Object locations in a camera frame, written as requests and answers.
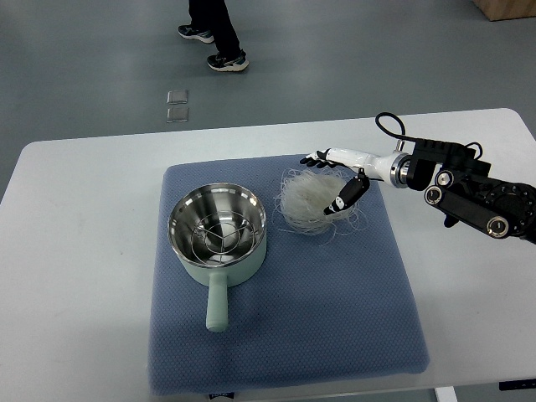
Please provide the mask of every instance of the blue cushion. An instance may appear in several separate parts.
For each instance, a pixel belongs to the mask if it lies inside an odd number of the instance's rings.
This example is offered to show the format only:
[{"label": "blue cushion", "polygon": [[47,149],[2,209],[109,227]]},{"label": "blue cushion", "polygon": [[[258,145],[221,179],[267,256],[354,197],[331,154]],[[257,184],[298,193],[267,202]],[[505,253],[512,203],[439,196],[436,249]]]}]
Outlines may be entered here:
[{"label": "blue cushion", "polygon": [[[301,158],[200,162],[166,171],[148,357],[154,394],[417,374],[427,367],[415,299],[378,184],[372,182],[359,200],[366,229],[333,239],[285,231],[274,197],[286,168],[303,169]],[[251,190],[268,220],[265,262],[251,279],[228,289],[229,329],[222,333],[205,328],[208,287],[184,270],[167,232],[177,201],[217,182]]]}]

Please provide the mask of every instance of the robotic arm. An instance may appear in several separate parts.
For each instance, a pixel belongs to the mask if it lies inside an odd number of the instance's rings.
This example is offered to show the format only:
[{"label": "robotic arm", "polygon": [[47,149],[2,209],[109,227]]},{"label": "robotic arm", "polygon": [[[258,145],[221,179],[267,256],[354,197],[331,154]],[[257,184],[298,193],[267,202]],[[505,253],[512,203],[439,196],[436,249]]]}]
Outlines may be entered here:
[{"label": "robotic arm", "polygon": [[[383,116],[394,118],[402,134],[394,134],[383,127],[379,122]],[[489,178],[492,165],[479,160],[480,144],[461,145],[406,137],[404,123],[387,112],[376,116],[376,124],[399,140],[387,157],[328,148],[300,161],[308,167],[344,166],[357,173],[324,209],[324,214],[349,208],[367,191],[369,180],[382,180],[396,188],[425,190],[425,201],[446,215],[444,225],[447,228],[461,221],[495,239],[515,236],[536,244],[536,188]],[[404,141],[415,143],[412,154],[402,152]],[[478,156],[472,146],[478,147]],[[439,171],[434,176],[437,165]]]}]

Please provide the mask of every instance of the pot handle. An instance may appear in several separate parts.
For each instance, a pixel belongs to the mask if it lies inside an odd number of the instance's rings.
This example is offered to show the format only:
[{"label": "pot handle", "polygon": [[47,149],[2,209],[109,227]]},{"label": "pot handle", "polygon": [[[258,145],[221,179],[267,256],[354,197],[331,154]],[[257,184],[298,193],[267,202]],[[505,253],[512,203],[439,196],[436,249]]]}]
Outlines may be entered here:
[{"label": "pot handle", "polygon": [[227,274],[214,272],[209,274],[209,300],[207,302],[207,329],[223,332],[229,325],[227,312]]}]

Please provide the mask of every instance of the black cable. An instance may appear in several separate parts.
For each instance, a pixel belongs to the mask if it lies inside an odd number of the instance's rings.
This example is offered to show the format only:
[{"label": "black cable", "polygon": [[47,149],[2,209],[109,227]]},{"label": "black cable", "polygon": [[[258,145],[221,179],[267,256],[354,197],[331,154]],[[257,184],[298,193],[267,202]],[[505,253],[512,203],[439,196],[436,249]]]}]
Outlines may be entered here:
[{"label": "black cable", "polygon": [[[394,119],[397,123],[399,123],[402,134],[395,134],[394,132],[387,130],[382,125],[382,123],[379,122],[379,119],[381,117],[390,117]],[[389,113],[388,111],[382,111],[380,114],[376,116],[375,121],[376,121],[376,126],[378,126],[381,131],[383,131],[385,134],[387,134],[390,137],[396,138],[397,140],[417,142],[417,140],[419,139],[419,138],[406,136],[404,123],[400,120],[400,118],[397,115],[394,115],[393,113]]]}]

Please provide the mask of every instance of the stainless steel pot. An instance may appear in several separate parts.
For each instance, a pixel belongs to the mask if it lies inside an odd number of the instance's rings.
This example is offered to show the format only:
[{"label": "stainless steel pot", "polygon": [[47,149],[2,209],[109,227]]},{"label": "stainless steel pot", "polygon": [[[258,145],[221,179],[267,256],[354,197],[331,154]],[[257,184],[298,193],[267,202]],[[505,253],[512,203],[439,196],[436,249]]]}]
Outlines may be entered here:
[{"label": "stainless steel pot", "polygon": [[247,188],[213,183],[184,196],[171,212],[168,236],[186,269],[209,287],[206,326],[229,325],[227,287],[250,279],[266,254],[266,214]]}]

